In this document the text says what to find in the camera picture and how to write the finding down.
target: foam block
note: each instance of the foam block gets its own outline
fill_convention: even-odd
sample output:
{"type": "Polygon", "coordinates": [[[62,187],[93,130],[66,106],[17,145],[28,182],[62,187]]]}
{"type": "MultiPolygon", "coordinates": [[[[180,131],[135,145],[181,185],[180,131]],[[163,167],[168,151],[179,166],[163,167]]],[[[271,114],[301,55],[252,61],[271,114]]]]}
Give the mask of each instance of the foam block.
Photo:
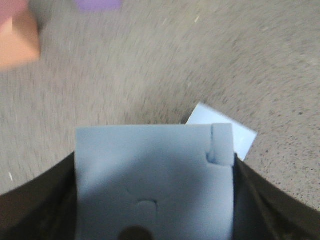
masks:
{"type": "Polygon", "coordinates": [[[27,0],[0,0],[0,27],[10,18],[28,9],[27,0]]]}
{"type": "Polygon", "coordinates": [[[232,140],[231,124],[77,129],[76,239],[139,226],[154,240],[231,240],[232,140]]]}
{"type": "Polygon", "coordinates": [[[0,28],[0,71],[38,60],[40,41],[29,10],[9,18],[0,28]]]}
{"type": "Polygon", "coordinates": [[[122,0],[74,0],[80,10],[99,11],[105,9],[119,9],[122,0]]]}
{"type": "Polygon", "coordinates": [[[218,123],[232,124],[234,151],[242,161],[245,160],[252,144],[256,139],[257,132],[247,128],[241,123],[231,119],[230,117],[227,117],[226,115],[223,115],[221,112],[218,112],[203,103],[199,103],[195,107],[186,124],[197,125],[218,123]]]}

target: purple foam piece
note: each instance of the purple foam piece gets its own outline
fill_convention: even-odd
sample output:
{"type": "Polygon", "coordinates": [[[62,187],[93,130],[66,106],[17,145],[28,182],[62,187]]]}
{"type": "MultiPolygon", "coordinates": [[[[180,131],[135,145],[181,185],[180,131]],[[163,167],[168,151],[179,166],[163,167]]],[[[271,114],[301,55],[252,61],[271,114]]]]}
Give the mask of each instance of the purple foam piece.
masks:
{"type": "Polygon", "coordinates": [[[83,11],[102,11],[105,9],[119,9],[122,0],[74,0],[83,11]]]}

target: light blue paper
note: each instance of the light blue paper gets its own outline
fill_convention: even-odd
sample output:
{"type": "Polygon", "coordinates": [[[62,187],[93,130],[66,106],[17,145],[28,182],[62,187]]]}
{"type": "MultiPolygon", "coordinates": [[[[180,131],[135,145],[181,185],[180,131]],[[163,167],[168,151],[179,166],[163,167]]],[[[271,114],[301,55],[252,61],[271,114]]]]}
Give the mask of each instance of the light blue paper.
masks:
{"type": "Polygon", "coordinates": [[[257,132],[203,103],[195,107],[186,124],[232,124],[234,151],[242,161],[245,160],[257,136],[257,132]]]}
{"type": "Polygon", "coordinates": [[[231,240],[232,141],[231,124],[77,129],[76,239],[231,240]]]}

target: foam sheet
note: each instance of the foam sheet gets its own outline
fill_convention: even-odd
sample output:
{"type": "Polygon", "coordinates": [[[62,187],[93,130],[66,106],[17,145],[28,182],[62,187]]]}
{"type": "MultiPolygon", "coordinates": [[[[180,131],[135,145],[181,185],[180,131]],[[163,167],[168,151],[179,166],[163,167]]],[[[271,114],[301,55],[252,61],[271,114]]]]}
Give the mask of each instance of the foam sheet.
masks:
{"type": "Polygon", "coordinates": [[[186,124],[232,124],[234,151],[242,161],[245,160],[257,136],[257,132],[203,103],[195,107],[186,124]]]}
{"type": "Polygon", "coordinates": [[[77,129],[76,239],[232,239],[232,141],[231,124],[77,129]]]}

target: dark hole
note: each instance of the dark hole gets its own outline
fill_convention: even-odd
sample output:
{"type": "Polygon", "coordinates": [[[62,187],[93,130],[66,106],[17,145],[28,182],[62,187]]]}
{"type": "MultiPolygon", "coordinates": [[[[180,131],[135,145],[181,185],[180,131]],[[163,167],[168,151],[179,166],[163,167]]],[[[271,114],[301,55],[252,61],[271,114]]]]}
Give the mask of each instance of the dark hole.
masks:
{"type": "Polygon", "coordinates": [[[153,237],[145,228],[131,226],[120,232],[118,240],[153,240],[153,237]]]}

